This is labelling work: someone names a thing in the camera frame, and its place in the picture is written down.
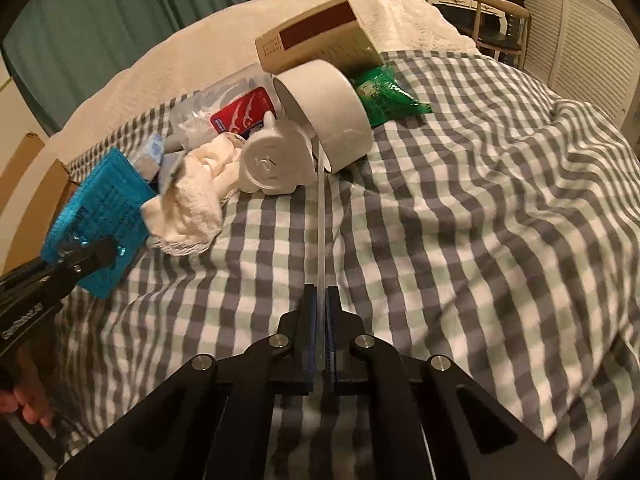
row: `curtain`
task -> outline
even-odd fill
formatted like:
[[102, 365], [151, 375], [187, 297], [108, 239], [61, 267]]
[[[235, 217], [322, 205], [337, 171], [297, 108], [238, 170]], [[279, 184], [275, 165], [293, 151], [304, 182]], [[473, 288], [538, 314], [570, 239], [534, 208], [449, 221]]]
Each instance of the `curtain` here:
[[174, 32], [248, 0], [30, 0], [2, 44], [45, 131]]

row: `bed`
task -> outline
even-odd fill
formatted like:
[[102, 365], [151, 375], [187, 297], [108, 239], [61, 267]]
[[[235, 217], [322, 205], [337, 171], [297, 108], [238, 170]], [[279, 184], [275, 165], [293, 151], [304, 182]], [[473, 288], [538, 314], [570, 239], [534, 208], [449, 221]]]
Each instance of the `bed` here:
[[[218, 25], [255, 9], [254, 27], [269, 28], [292, 13], [270, 15], [284, 1], [213, 15], [117, 75], [52, 140], [72, 176], [111, 146], [129, 154], [169, 134], [175, 102], [254, 60], [228, 54], [253, 32], [218, 44]], [[423, 0], [351, 1], [434, 114], [375, 128], [369, 155], [329, 176], [327, 267], [342, 304], [402, 354], [450, 356], [597, 478], [639, 415], [638, 160], [599, 108], [479, 55]], [[316, 278], [317, 200], [301, 187], [239, 194], [209, 251], [143, 248], [108, 300], [73, 291], [56, 318], [55, 395], [73, 447], [197, 353], [224, 358], [274, 332]], [[268, 478], [373, 478], [366, 413], [359, 397], [339, 412], [321, 396], [279, 398]]]

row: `plaid blanket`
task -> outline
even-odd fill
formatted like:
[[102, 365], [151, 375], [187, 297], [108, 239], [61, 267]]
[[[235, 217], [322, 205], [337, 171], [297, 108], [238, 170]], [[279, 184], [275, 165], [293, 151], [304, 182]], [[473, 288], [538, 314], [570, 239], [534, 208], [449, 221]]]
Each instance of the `plaid blanket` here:
[[[385, 60], [434, 113], [377, 127], [369, 155], [329, 175], [328, 284], [368, 331], [450, 356], [596, 478], [639, 417], [638, 161], [599, 108], [490, 58]], [[73, 161], [73, 177], [166, 134], [174, 103]], [[194, 354], [273, 333], [316, 278], [317, 196], [240, 194], [209, 251], [145, 248], [106, 301], [77, 288], [56, 322], [78, 428], [100, 434]], [[365, 398], [279, 398], [268, 478], [373, 478], [368, 433]]]

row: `silver screw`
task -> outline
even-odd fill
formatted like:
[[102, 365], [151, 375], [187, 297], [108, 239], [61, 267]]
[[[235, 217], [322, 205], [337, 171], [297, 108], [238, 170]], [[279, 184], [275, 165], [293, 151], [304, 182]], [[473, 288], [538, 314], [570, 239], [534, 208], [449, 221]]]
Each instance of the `silver screw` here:
[[369, 334], [362, 334], [356, 338], [356, 345], [361, 348], [371, 348], [375, 343], [376, 340]]
[[289, 344], [289, 338], [284, 334], [274, 334], [269, 338], [269, 344], [276, 348], [284, 348]]
[[213, 359], [208, 355], [196, 355], [196, 357], [194, 357], [191, 361], [191, 366], [193, 366], [195, 370], [200, 371], [208, 370], [209, 368], [211, 368], [212, 364]]
[[449, 368], [451, 368], [451, 361], [449, 358], [444, 357], [444, 355], [436, 355], [436, 357], [431, 360], [431, 366], [436, 370], [443, 372], [444, 370], [449, 370]]

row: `green snack package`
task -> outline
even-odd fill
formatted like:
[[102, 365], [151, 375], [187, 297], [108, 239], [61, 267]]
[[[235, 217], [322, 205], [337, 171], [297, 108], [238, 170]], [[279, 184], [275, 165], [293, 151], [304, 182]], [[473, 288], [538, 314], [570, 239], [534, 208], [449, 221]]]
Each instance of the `green snack package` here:
[[402, 90], [391, 66], [379, 66], [351, 79], [372, 128], [391, 119], [431, 114], [431, 105], [421, 103]]

